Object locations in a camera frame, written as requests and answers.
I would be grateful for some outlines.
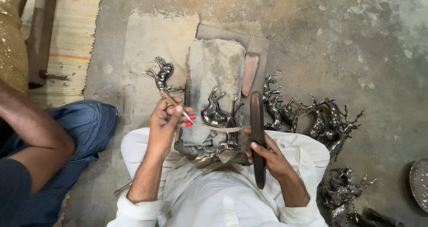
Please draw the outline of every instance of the metal horse figurine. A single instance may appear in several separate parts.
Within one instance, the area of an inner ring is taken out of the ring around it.
[[[270,98],[266,102],[266,110],[268,111],[267,113],[274,119],[274,122],[265,124],[265,127],[273,129],[274,131],[281,131],[281,103],[284,101],[281,99],[278,100],[278,98],[281,96],[282,94],[279,94],[273,98]]]
[[[170,63],[165,63],[165,60],[163,60],[161,57],[156,57],[156,61],[150,60],[151,63],[157,63],[160,67],[159,72],[156,74],[153,69],[149,68],[147,69],[148,72],[143,72],[143,74],[147,74],[154,78],[156,82],[156,86],[159,90],[165,90],[167,93],[169,92],[177,92],[177,91],[184,91],[185,87],[180,88],[171,88],[167,87],[165,81],[169,77],[169,75],[173,72],[174,68]]]
[[[293,113],[292,103],[296,98],[292,98],[288,104],[281,110],[281,117],[286,124],[290,125],[290,129],[286,130],[286,132],[296,133],[297,129],[297,116],[299,115],[299,111],[302,108],[301,106],[297,109],[296,113]]]
[[[357,122],[357,119],[362,116],[362,113],[366,108],[361,110],[360,114],[358,114],[354,121],[348,120],[348,106],[346,104],[345,100],[345,114],[343,114],[338,106],[333,103],[333,100],[329,100],[328,98],[325,99],[326,105],[329,107],[330,111],[330,121],[329,124],[333,128],[331,131],[326,131],[325,133],[321,134],[321,141],[325,144],[328,151],[330,152],[330,156],[336,155],[334,161],[336,162],[337,156],[339,155],[340,151],[342,150],[343,144],[345,143],[346,139],[351,133],[352,130],[357,129],[361,124],[355,125],[354,123]],[[343,115],[345,117],[345,122],[341,121],[340,115]]]
[[[351,217],[349,204],[352,205],[355,214],[354,197],[360,197],[363,189],[377,179],[365,185],[366,175],[360,184],[356,184],[355,173],[348,167],[332,169],[329,174],[330,179],[323,180],[318,187],[323,204],[329,208],[329,218],[332,222],[340,225],[345,218],[348,223],[348,219]]]
[[[218,95],[217,97],[214,97],[215,92],[218,90],[218,88],[214,88],[214,90],[211,92],[210,96],[208,97],[209,104],[205,108],[201,108],[201,116],[202,119],[210,126],[216,127],[216,128],[233,128],[236,126],[235,122],[235,114],[238,112],[239,108],[244,105],[243,103],[240,103],[238,107],[235,109],[235,103],[238,100],[238,98],[235,98],[233,100],[232,104],[232,111],[229,116],[223,114],[220,112],[218,107],[218,99],[225,96],[226,93],[222,93]]]
[[[235,108],[235,103],[238,98],[233,99],[232,101],[232,110],[230,114],[227,116],[220,112],[218,107],[218,99],[222,96],[225,96],[226,93],[222,93],[217,97],[214,97],[215,92],[218,88],[214,88],[208,97],[209,104],[206,108],[201,108],[201,116],[202,119],[210,126],[216,128],[233,128],[236,126],[235,115],[238,112],[239,108],[244,105],[244,103],[239,103],[239,105]],[[238,146],[238,132],[227,132],[226,133],[226,141],[220,143],[220,145],[224,146],[222,149],[217,149],[212,153],[206,153],[204,155],[198,156],[196,159],[201,159],[201,161],[205,161],[207,159],[215,157],[217,154],[224,152],[225,150],[239,150]]]
[[[324,118],[321,116],[321,112],[320,112],[319,106],[321,106],[323,104],[326,104],[326,101],[317,103],[317,100],[314,98],[314,96],[312,94],[311,94],[311,96],[312,96],[312,99],[313,99],[314,103],[310,107],[304,105],[300,101],[298,101],[298,102],[303,107],[305,107],[309,111],[311,111],[314,114],[314,116],[315,116],[315,124],[313,125],[313,127],[311,127],[309,129],[309,131],[306,133],[306,135],[320,142],[320,135],[325,132],[326,124],[325,124]]]
[[[261,97],[261,101],[263,103],[266,103],[269,99],[270,96],[272,94],[280,94],[279,91],[276,91],[276,89],[278,88],[282,88],[281,86],[276,87],[275,89],[271,90],[269,84],[270,83],[274,83],[276,82],[275,79],[272,79],[273,76],[278,76],[278,74],[272,74],[269,75],[266,79],[265,79],[265,85],[263,85],[263,96]]]

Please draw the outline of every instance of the striped rug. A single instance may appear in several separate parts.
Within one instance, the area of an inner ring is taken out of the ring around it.
[[[27,1],[21,17],[25,39],[30,32],[34,1]],[[29,90],[29,97],[43,109],[84,99],[82,90],[95,41],[99,4],[100,0],[57,0],[47,71],[67,75],[67,79],[48,78],[45,86]]]

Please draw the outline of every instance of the concrete floor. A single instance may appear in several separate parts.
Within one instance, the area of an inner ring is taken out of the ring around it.
[[[267,71],[280,74],[284,99],[310,103],[312,93],[340,106],[347,99],[350,116],[367,106],[332,167],[378,178],[355,201],[358,211],[372,207],[407,226],[426,226],[428,214],[409,196],[405,173],[428,156],[428,0],[102,0],[86,99],[123,107],[118,83],[128,15],[136,7],[152,12],[153,5],[204,20],[258,21],[271,41]],[[115,217],[113,192],[129,181],[122,135],[71,190],[65,227],[105,226]]]

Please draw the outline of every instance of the blue jeans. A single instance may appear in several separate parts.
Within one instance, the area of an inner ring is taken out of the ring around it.
[[[90,162],[98,160],[102,150],[113,136],[119,111],[112,105],[94,100],[83,100],[47,110],[74,139],[71,159],[38,192],[25,207],[16,213],[12,226],[51,227],[58,220],[62,200],[76,183]],[[27,145],[14,133],[5,143],[12,155]]]

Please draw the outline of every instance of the plastic wrap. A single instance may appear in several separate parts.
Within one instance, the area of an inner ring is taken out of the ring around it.
[[[28,58],[21,33],[21,0],[0,0],[0,79],[28,92]]]

